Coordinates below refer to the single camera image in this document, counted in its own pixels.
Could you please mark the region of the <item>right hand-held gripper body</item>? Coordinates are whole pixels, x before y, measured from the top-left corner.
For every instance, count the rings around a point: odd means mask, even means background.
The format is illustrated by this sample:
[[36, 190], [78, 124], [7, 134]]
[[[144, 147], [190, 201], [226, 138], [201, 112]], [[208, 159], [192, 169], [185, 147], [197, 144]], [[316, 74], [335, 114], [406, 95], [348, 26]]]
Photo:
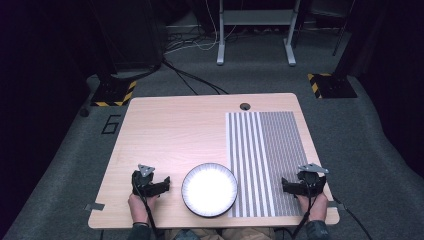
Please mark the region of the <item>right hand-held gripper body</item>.
[[329, 170], [315, 163], [301, 165], [299, 170], [300, 172], [297, 174], [299, 183], [296, 186], [295, 194], [307, 197], [315, 197], [321, 194]]

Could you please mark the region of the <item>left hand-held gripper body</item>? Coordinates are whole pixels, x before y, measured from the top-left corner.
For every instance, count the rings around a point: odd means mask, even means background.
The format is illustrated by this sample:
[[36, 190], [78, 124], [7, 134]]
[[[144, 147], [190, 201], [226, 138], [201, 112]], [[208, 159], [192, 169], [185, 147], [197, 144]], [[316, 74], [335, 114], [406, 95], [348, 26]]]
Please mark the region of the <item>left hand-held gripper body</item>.
[[132, 192], [137, 196], [153, 197], [160, 194], [160, 186], [153, 184], [154, 167], [139, 164], [132, 174]]

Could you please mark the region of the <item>person's right hand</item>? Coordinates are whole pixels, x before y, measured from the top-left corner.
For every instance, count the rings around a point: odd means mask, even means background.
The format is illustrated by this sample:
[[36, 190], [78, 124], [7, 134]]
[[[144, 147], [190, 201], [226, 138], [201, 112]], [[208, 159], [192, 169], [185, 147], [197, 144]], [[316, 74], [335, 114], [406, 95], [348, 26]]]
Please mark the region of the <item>person's right hand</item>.
[[325, 221], [327, 217], [328, 198], [324, 193], [315, 198], [309, 199], [306, 196], [298, 195], [297, 199], [304, 213], [308, 212], [308, 221]]

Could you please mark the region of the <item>person's left hand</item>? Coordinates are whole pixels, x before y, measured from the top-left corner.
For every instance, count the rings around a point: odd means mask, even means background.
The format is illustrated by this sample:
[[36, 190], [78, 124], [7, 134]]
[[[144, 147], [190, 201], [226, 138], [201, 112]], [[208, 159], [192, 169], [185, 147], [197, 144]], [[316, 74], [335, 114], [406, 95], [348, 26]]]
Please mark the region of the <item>person's left hand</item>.
[[[148, 197], [146, 199], [147, 205], [150, 208], [152, 214], [153, 214], [157, 199], [158, 199], [158, 196]], [[150, 224], [150, 220], [149, 220], [149, 216], [148, 216], [148, 212], [146, 210], [145, 204], [139, 196], [130, 194], [128, 198], [128, 205], [129, 205], [133, 223]]]

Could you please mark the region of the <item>grey striped mat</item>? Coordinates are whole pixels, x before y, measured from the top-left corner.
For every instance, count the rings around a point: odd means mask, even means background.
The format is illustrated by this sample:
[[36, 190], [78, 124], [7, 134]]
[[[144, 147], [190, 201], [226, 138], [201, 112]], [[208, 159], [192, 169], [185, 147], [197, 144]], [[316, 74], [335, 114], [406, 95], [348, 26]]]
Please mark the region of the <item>grey striped mat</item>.
[[307, 162], [291, 111], [230, 112], [226, 115], [227, 159], [238, 182], [230, 217], [299, 216], [298, 201], [282, 180], [298, 180]]

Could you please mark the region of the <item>white plate with dark rim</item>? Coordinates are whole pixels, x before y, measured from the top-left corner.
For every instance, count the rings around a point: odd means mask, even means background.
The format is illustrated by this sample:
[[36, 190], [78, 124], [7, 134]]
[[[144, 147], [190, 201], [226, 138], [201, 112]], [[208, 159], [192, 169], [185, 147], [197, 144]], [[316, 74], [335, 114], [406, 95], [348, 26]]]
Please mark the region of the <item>white plate with dark rim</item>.
[[235, 203], [237, 193], [234, 174], [217, 163], [194, 167], [185, 176], [181, 187], [185, 206], [195, 215], [205, 218], [226, 213]]

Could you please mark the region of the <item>person's legs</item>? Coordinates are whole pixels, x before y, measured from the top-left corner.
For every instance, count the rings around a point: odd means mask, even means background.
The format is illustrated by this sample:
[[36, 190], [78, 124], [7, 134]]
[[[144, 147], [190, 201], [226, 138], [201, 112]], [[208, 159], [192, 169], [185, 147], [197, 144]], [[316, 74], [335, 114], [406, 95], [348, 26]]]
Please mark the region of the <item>person's legs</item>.
[[275, 240], [275, 233], [269, 227], [171, 229], [165, 240]]

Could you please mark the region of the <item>black base with hazard tape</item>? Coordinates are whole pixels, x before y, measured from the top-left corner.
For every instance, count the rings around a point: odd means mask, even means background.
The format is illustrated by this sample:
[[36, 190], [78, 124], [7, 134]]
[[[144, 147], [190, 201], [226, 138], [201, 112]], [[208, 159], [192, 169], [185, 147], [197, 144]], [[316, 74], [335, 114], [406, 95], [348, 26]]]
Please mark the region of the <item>black base with hazard tape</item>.
[[356, 98], [357, 94], [346, 78], [337, 78], [328, 73], [307, 75], [316, 98]]
[[90, 100], [91, 106], [124, 106], [135, 89], [134, 80], [122, 80], [112, 76], [99, 79], [99, 85]]

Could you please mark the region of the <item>white metal stand frame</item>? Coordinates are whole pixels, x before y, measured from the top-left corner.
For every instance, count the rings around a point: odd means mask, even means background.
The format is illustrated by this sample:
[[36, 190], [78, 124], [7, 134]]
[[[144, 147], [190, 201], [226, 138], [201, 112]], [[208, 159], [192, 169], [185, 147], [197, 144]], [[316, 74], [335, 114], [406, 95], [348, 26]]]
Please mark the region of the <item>white metal stand frame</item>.
[[218, 66], [224, 64], [225, 59], [225, 37], [226, 26], [288, 26], [289, 32], [283, 39], [286, 57], [289, 66], [296, 65], [293, 52], [292, 38], [294, 35], [296, 21], [299, 13], [301, 0], [295, 0], [292, 9], [283, 10], [226, 10], [224, 0], [219, 0], [219, 45], [216, 63]]

